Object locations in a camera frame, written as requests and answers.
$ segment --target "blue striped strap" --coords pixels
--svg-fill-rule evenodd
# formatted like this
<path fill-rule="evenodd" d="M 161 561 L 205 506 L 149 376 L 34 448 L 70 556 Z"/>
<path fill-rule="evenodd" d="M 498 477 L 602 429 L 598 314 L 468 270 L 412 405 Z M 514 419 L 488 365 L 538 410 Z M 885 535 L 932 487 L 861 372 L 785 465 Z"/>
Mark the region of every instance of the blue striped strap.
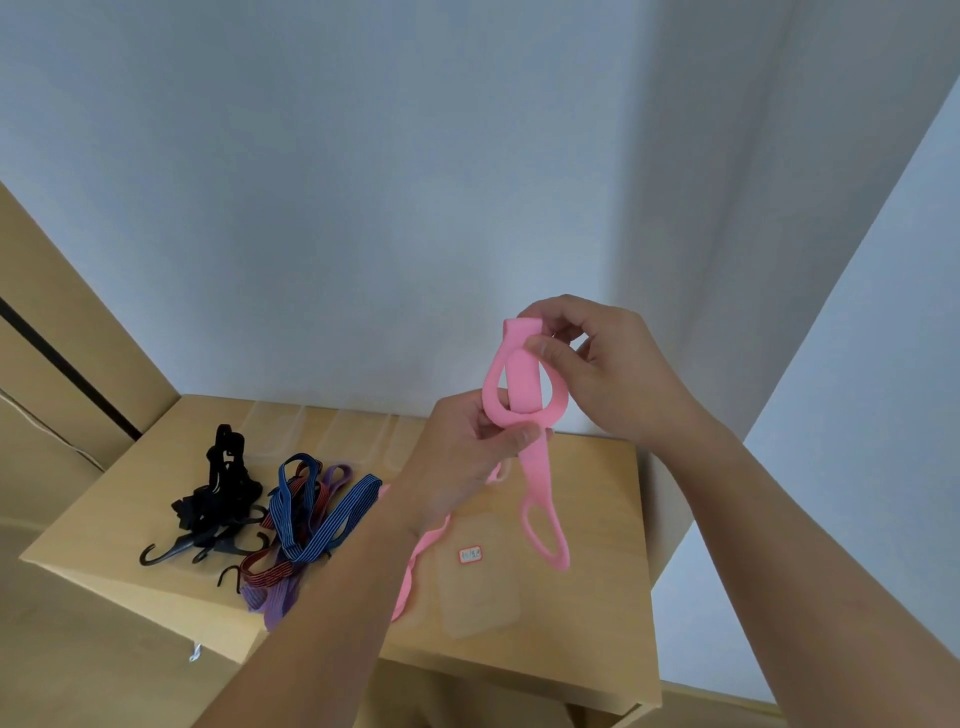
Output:
<path fill-rule="evenodd" d="M 360 522 L 371 506 L 376 503 L 377 494 L 383 481 L 376 475 L 365 475 L 359 482 L 347 491 L 337 503 L 337 507 L 324 519 L 320 527 L 310 535 L 306 546 L 300 546 L 294 537 L 294 528 L 291 522 L 293 497 L 287 485 L 286 466 L 300 461 L 307 464 L 309 474 L 307 483 L 316 482 L 320 465 L 317 461 L 304 453 L 298 453 L 288 458 L 277 471 L 277 488 L 270 496 L 270 513 L 274 519 L 276 533 L 280 538 L 280 545 L 287 558 L 294 563 L 309 563 L 320 558 L 324 551 L 330 551 L 344 542 L 350 531 Z M 313 488 L 309 485 L 304 489 L 306 513 L 313 508 Z"/>

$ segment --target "person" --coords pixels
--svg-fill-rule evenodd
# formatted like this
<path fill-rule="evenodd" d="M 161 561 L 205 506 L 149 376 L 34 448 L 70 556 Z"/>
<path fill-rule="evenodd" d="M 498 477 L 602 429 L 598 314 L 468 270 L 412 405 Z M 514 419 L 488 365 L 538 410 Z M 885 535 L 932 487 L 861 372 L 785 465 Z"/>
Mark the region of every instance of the person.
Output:
<path fill-rule="evenodd" d="M 573 296 L 519 315 L 543 319 L 526 347 L 584 413 L 676 478 L 790 725 L 960 724 L 960 661 L 693 398 L 640 316 Z M 420 535 L 539 434 L 495 427 L 479 392 L 438 401 L 391 490 L 196 726 L 349 728 Z"/>

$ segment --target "person's left hand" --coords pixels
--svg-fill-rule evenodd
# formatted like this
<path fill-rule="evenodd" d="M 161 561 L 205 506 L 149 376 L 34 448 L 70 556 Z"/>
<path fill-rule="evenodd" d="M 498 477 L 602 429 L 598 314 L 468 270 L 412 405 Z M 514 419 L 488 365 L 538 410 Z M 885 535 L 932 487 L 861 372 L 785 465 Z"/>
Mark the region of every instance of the person's left hand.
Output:
<path fill-rule="evenodd" d="M 499 390 L 506 406 L 507 392 Z M 472 496 L 497 463 L 540 437 L 535 423 L 501 429 L 484 414 L 480 390 L 444 397 L 385 500 L 421 536 Z"/>

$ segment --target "wooden table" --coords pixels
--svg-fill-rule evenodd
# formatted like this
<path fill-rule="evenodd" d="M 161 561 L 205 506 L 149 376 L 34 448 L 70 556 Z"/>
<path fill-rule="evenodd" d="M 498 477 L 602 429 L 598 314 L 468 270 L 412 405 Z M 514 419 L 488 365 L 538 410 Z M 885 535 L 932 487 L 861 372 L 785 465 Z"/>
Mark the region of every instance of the wooden table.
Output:
<path fill-rule="evenodd" d="M 150 543 L 162 552 L 182 533 L 170 504 L 206 482 L 204 455 L 217 425 L 240 429 L 251 408 L 245 400 L 181 398 L 23 558 L 244 661 L 265 638 L 262 617 L 247 613 L 233 572 L 224 587 L 216 586 L 220 571 L 238 557 L 211 553 L 194 565 L 191 550 L 149 568 L 137 557 Z M 286 454 L 348 450 L 387 482 L 421 426 L 409 418 L 338 416 L 313 407 L 302 410 L 300 421 Z M 254 450 L 249 441 L 248 452 Z M 248 457 L 265 494 L 276 485 L 281 459 Z M 381 656 L 621 715 L 637 704 L 659 705 L 634 449 L 558 434 L 550 459 L 570 569 L 550 569 L 527 543 L 518 516 L 526 485 L 520 468 L 512 467 L 503 482 L 458 509 L 444 536 L 420 556 L 406 611 L 391 626 Z M 535 514 L 531 521 L 539 534 L 549 533 L 545 518 Z M 255 532 L 245 529 L 241 546 L 254 546 Z M 484 548 L 486 564 L 461 566 L 458 550 L 474 542 Z M 550 543 L 545 536 L 544 542 Z M 320 568 L 307 573 L 304 589 L 312 588 L 310 575 Z"/>

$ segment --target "cable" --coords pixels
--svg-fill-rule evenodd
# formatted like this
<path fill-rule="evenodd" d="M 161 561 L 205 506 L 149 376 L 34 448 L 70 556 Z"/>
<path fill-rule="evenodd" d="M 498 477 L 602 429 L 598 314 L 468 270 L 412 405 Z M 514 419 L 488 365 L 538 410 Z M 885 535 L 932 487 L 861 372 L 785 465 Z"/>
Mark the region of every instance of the cable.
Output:
<path fill-rule="evenodd" d="M 2 388 L 0 388 L 0 400 L 3 400 L 3 401 L 6 402 L 9 406 L 11 406 L 13 409 L 15 409 L 17 412 L 19 412 L 21 415 L 23 415 L 23 418 L 24 418 L 28 423 L 30 423 L 31 425 L 33 425 L 34 427 L 36 427 L 36 429 L 40 430 L 40 432 L 45 432 L 46 434 L 50 435 L 50 437 L 54 438 L 55 440 L 57 440 L 57 441 L 58 441 L 59 443 L 61 443 L 62 445 L 66 445 L 68 448 L 72 449 L 74 452 L 77 452 L 84 460 L 86 460 L 87 462 L 89 462 L 89 463 L 90 463 L 94 468 L 96 468 L 98 471 L 100 471 L 101 473 L 103 473 L 103 472 L 106 471 L 106 468 L 104 468 L 104 466 L 102 466 L 102 465 L 100 464 L 100 462 L 97 460 L 97 458 L 95 458 L 93 455 L 91 455 L 91 454 L 90 454 L 89 452 L 87 452 L 85 449 L 80 449 L 80 448 L 78 448 L 78 447 L 76 447 L 76 446 L 74 446 L 74 445 L 71 445 L 71 444 L 70 444 L 69 442 L 67 442 L 62 436 L 60 436 L 55 430 L 53 430 L 53 429 L 51 429 L 50 427 L 48 427 L 42 420 L 40 420 L 39 418 L 35 417 L 35 416 L 30 412 L 30 410 L 28 410 L 26 407 L 24 407 L 22 404 L 20 404 L 20 402 L 18 402 L 17 400 L 15 400 L 15 399 L 13 398 L 13 395 L 8 394 L 8 393 L 5 392 Z"/>

